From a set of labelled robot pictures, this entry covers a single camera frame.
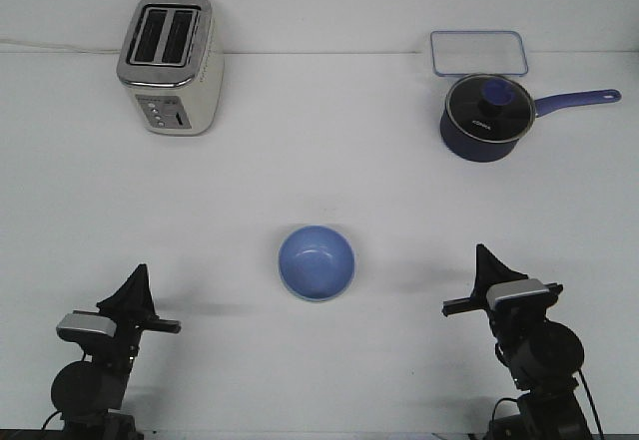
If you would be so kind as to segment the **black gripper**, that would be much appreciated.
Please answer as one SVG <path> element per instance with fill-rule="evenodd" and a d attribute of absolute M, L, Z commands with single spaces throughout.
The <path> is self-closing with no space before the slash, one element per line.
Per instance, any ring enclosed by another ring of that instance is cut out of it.
<path fill-rule="evenodd" d="M 497 357 L 500 360 L 508 360 L 529 336 L 533 327 L 546 320 L 547 309 L 558 301 L 563 291 L 563 285 L 560 283 L 542 282 L 550 289 L 548 294 L 510 301 L 498 306 L 495 311 L 488 307 L 486 293 L 491 286 L 527 278 L 526 273 L 512 270 L 483 243 L 479 243 L 475 248 L 475 280 L 471 296 L 446 300 L 442 313 L 449 316 L 483 310 L 496 339 Z"/>
<path fill-rule="evenodd" d="M 156 314 L 149 284 L 149 272 L 145 263 L 136 268 L 117 291 L 97 303 L 100 311 L 138 311 L 144 314 L 136 318 L 132 314 L 121 313 L 105 316 L 116 322 L 113 338 L 93 337 L 81 340 L 79 345 L 91 357 L 91 362 L 104 367 L 116 375 L 129 375 L 140 350 L 140 341 L 145 331 L 178 334 L 179 320 L 162 319 Z"/>

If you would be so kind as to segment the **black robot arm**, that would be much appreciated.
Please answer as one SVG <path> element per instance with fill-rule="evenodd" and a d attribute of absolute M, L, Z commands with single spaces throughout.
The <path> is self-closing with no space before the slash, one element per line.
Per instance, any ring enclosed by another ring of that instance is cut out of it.
<path fill-rule="evenodd" d="M 522 392 L 513 400 L 515 414 L 491 415 L 487 439 L 593 437 L 575 397 L 578 383 L 585 380 L 583 344 L 570 328 L 547 317 L 562 291 L 560 283 L 544 283 L 509 268 L 480 243 L 471 294 L 443 303 L 445 316 L 485 312 L 495 356 Z"/>
<path fill-rule="evenodd" d="M 157 314 L 144 263 L 95 312 L 74 310 L 56 325 L 61 340 L 83 351 L 59 371 L 50 390 L 64 439 L 144 437 L 135 418 L 120 409 L 146 331 L 177 334 L 181 322 Z"/>

